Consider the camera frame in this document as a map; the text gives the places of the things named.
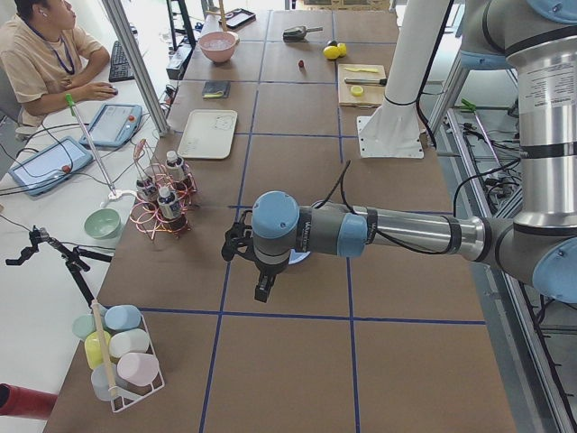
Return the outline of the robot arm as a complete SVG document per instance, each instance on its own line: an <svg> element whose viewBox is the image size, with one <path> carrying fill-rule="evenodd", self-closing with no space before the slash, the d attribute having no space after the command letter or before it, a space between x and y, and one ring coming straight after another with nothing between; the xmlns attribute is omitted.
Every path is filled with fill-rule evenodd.
<svg viewBox="0 0 577 433"><path fill-rule="evenodd" d="M292 252L357 257L369 244L458 254L500 269L546 297L576 300L576 4L469 1L461 58L469 69L517 73L522 208L513 218L434 216L324 199L301 206L283 191L257 198L221 251L255 263L266 301Z"/></svg>

